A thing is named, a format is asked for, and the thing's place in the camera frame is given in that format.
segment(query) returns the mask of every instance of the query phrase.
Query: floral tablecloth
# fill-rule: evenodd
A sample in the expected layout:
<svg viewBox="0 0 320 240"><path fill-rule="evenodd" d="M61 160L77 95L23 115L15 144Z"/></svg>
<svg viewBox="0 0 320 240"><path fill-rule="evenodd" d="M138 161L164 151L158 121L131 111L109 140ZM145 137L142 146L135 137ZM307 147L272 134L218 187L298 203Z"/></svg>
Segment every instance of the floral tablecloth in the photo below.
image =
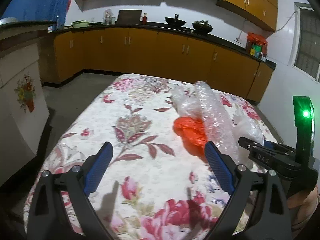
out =
<svg viewBox="0 0 320 240"><path fill-rule="evenodd" d="M190 155L172 130L179 116L171 90L192 84L137 74L118 77L76 119L45 160L24 206L28 212L41 172L82 165L105 141L113 159L89 200L107 230L121 240L202 240L215 224L229 195L199 157ZM254 108L243 98L219 93L230 119L236 108L255 119L265 138L275 141ZM62 192L74 231L82 233L67 192ZM244 213L237 230L244 228Z"/></svg>

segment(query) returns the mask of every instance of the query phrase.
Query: upper cabinet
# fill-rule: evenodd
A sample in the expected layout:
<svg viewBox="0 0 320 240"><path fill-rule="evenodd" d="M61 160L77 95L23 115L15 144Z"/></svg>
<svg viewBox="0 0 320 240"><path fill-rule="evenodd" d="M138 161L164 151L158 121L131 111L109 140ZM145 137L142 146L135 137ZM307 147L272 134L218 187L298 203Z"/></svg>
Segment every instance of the upper cabinet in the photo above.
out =
<svg viewBox="0 0 320 240"><path fill-rule="evenodd" d="M217 5L239 14L263 30L276 30L277 0L217 0Z"/></svg>

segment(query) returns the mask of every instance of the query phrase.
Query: red plastic bag on counter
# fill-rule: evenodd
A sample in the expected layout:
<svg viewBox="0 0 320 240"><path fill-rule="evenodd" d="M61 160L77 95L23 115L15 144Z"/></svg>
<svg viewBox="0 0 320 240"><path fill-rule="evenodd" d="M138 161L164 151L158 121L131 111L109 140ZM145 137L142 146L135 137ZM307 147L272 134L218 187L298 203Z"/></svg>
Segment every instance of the red plastic bag on counter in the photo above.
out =
<svg viewBox="0 0 320 240"><path fill-rule="evenodd" d="M252 42L252 43L256 43L257 45L267 45L268 42L266 41L266 39L258 34L254 34L254 33L248 33L247 39Z"/></svg>
<svg viewBox="0 0 320 240"><path fill-rule="evenodd" d="M190 154L204 156L207 137L201 119L190 116L179 117L173 122L173 130L182 137L183 145Z"/></svg>

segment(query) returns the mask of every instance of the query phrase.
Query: metal screw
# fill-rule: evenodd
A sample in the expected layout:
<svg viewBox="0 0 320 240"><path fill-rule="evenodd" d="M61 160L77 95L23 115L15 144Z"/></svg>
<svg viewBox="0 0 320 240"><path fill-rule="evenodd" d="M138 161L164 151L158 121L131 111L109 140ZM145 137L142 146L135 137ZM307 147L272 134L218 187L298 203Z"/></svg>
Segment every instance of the metal screw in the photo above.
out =
<svg viewBox="0 0 320 240"><path fill-rule="evenodd" d="M50 174L50 171L43 171L43 172L42 172L42 176L43 176L43 177L48 177L49 174Z"/></svg>
<svg viewBox="0 0 320 240"><path fill-rule="evenodd" d="M246 166L244 166L244 165L242 165L242 164L240 164L239 166L238 166L238 170L239 171L245 171L247 168L246 168Z"/></svg>
<svg viewBox="0 0 320 240"><path fill-rule="evenodd" d="M80 169L81 169L81 166L75 165L75 166L72 167L71 170L72 170L73 172L78 172Z"/></svg>
<svg viewBox="0 0 320 240"><path fill-rule="evenodd" d="M271 176L275 176L275 175L276 175L276 172L275 172L274 170L270 170L270 171L269 171L269 174L270 174Z"/></svg>

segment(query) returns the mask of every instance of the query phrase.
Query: green led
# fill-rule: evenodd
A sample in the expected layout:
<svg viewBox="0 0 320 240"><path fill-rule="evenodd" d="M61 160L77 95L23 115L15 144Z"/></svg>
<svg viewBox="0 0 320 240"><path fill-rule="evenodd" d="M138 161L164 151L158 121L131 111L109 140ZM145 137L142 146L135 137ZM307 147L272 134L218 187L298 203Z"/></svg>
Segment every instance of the green led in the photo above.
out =
<svg viewBox="0 0 320 240"><path fill-rule="evenodd" d="M307 117L307 118L309 118L311 115L310 115L310 112L308 111L308 110L304 110L303 112L302 112L302 114L303 114L303 116L304 117Z"/></svg>

